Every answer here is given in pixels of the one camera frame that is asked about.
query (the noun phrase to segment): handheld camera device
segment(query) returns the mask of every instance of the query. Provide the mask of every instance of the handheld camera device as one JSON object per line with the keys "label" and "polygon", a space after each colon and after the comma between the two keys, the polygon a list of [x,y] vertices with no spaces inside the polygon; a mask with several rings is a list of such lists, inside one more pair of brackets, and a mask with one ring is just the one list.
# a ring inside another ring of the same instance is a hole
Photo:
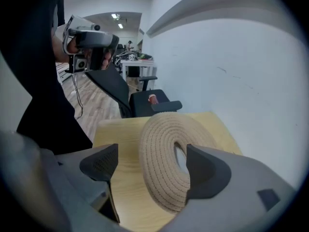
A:
{"label": "handheld camera device", "polygon": [[[69,55],[68,73],[101,70],[107,53],[111,54],[108,66],[116,52],[119,38],[99,31],[100,25],[78,16],[71,16],[63,32],[63,51]],[[68,51],[69,39],[76,37],[77,53]]]}

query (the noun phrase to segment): white desk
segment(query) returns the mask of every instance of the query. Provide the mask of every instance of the white desk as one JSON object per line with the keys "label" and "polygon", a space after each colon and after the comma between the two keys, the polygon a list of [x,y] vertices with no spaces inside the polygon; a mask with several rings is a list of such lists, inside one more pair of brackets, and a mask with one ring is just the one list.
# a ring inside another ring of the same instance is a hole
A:
{"label": "white desk", "polygon": [[122,65],[122,77],[124,80],[126,80],[126,71],[128,70],[129,66],[139,66],[140,67],[140,77],[143,76],[143,67],[147,68],[147,75],[151,76],[154,72],[155,64],[154,62],[140,62],[138,60],[131,61],[131,60],[121,60],[120,61]]}

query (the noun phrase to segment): black office chair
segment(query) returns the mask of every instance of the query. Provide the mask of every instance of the black office chair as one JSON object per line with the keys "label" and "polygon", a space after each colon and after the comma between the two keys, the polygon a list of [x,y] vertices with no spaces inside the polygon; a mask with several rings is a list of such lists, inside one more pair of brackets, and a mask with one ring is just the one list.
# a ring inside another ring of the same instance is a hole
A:
{"label": "black office chair", "polygon": [[[180,101],[169,101],[160,89],[146,91],[148,82],[156,80],[156,76],[140,78],[140,81],[144,82],[142,91],[131,94],[129,101],[129,87],[112,63],[104,71],[90,71],[86,75],[119,104],[122,118],[147,117],[160,112],[176,112],[183,107]],[[148,97],[151,94],[156,95],[159,104],[151,105],[149,103]]]}

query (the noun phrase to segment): wooden table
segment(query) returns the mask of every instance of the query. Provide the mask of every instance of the wooden table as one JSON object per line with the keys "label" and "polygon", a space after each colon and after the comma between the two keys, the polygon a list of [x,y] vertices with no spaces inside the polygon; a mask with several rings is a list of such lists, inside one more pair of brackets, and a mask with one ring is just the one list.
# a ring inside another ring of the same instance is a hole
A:
{"label": "wooden table", "polygon": [[[212,112],[187,114],[199,121],[227,152],[240,154],[235,140]],[[149,117],[103,120],[94,138],[94,147],[119,144],[119,163],[112,176],[112,194],[120,225],[136,232],[154,232],[173,219],[151,198],[139,164],[139,135]]]}

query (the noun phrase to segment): chair backrest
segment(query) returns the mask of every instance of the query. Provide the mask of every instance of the chair backrest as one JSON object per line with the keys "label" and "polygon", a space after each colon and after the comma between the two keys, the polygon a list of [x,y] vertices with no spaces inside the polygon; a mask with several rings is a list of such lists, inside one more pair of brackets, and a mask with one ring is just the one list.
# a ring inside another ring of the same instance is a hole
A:
{"label": "chair backrest", "polygon": [[119,104],[122,118],[132,117],[129,105],[129,87],[115,66],[110,63],[103,71],[89,71],[88,78]]}

